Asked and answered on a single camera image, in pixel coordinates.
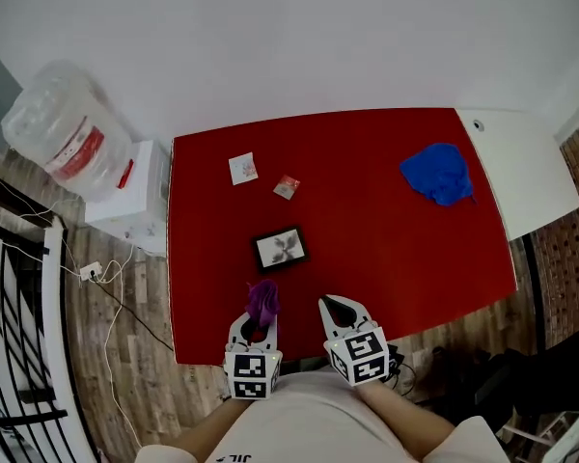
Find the wooden floor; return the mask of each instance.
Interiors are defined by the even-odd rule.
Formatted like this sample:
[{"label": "wooden floor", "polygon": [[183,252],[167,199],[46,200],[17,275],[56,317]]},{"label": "wooden floor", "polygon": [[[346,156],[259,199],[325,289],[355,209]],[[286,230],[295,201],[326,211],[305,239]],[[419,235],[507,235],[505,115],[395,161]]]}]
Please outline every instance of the wooden floor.
[{"label": "wooden floor", "polygon": [[[9,155],[7,163],[0,163],[0,177],[47,207],[73,197],[14,153]],[[83,266],[95,260],[103,266],[111,259],[125,262],[130,246],[83,225],[82,206],[77,202],[54,207],[69,225],[68,245],[75,261],[73,264],[68,258],[69,266]],[[457,321],[393,341],[406,355],[405,362],[418,372],[419,382],[410,395],[412,399],[430,396],[431,386],[423,380],[435,346],[465,352],[481,348],[498,353],[507,347],[524,353],[534,350],[534,307],[523,246],[515,241],[510,249],[519,284],[514,295]],[[120,298],[118,278],[107,287]],[[136,443],[112,400],[103,355],[107,331],[118,306],[97,286],[80,287],[78,280],[71,276],[66,300],[71,358],[88,425],[96,444],[111,461],[132,461]],[[133,252],[131,261],[124,267],[124,302],[171,344],[165,259],[151,258],[138,250]],[[225,375],[220,367],[177,365],[173,353],[126,311],[121,312],[116,322],[108,343],[108,356],[117,399],[144,445],[192,426],[217,406],[226,392]],[[411,386],[412,377],[405,369],[397,390],[405,392]]]}]

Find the picture frame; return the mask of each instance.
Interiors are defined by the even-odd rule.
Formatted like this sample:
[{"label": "picture frame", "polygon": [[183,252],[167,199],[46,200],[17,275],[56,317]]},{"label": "picture frame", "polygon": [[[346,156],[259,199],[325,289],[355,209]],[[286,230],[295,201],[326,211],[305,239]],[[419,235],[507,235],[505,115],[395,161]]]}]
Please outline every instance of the picture frame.
[{"label": "picture frame", "polygon": [[251,245],[262,274],[311,259],[302,230],[297,225],[255,236]]}]

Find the black cable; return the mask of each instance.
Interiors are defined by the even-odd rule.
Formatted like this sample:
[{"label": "black cable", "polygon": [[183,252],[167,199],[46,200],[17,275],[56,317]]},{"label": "black cable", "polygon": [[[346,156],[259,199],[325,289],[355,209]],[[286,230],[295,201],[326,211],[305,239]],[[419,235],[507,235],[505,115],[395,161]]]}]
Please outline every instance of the black cable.
[{"label": "black cable", "polygon": [[94,283],[96,286],[98,286],[100,289],[102,289],[103,292],[105,293],[105,295],[107,295],[108,297],[113,298],[116,302],[118,302],[118,303],[121,304],[125,309],[127,309],[127,310],[133,315],[133,317],[135,317],[135,319],[136,319],[142,326],[144,326],[144,327],[148,330],[148,332],[152,335],[152,337],[153,337],[155,340],[163,343],[163,345],[165,345],[165,347],[166,347],[168,350],[170,350],[171,352],[174,351],[174,348],[172,348],[169,344],[167,344],[167,343],[166,343],[165,341],[163,341],[160,337],[158,337],[155,333],[153,333],[153,332],[152,332],[152,329],[149,328],[149,327],[146,325],[146,323],[145,323],[142,319],[140,319],[140,318],[137,316],[137,314],[136,314],[128,305],[126,305],[124,302],[121,303],[121,301],[118,300],[118,298],[116,298],[116,297],[115,297],[114,295],[112,295],[109,291],[107,291],[103,286],[101,286],[100,283],[98,283],[98,282],[96,282],[96,281],[94,281],[94,280],[90,280],[90,281],[91,281],[91,283]]},{"label": "black cable", "polygon": [[403,393],[401,396],[407,396],[409,395],[412,390],[414,389],[414,387],[416,386],[416,380],[418,378],[418,376],[416,375],[416,370],[414,370],[412,367],[410,367],[408,364],[401,364],[402,366],[405,366],[407,368],[409,368],[412,373],[414,374],[414,380],[412,381],[412,386],[410,387],[410,389],[408,389],[405,393]]}]

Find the blue cloth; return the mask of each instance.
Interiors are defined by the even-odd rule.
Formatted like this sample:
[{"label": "blue cloth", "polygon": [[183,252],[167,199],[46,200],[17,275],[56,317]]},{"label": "blue cloth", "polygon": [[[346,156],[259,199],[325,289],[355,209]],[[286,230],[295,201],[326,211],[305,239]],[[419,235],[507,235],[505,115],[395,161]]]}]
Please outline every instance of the blue cloth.
[{"label": "blue cloth", "polygon": [[472,195],[465,159],[452,144],[432,144],[400,164],[412,188],[440,205],[453,205]]}]

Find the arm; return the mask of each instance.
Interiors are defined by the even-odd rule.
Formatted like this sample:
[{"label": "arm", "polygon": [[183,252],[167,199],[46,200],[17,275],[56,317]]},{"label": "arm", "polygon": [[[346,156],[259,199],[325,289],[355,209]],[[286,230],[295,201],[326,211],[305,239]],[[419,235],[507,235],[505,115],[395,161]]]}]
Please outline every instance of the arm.
[{"label": "arm", "polygon": [[455,430],[450,422],[416,406],[379,381],[356,386],[356,391],[418,461]]},{"label": "arm", "polygon": [[228,399],[193,428],[165,445],[184,449],[199,463],[204,463],[251,403],[244,399]]}]

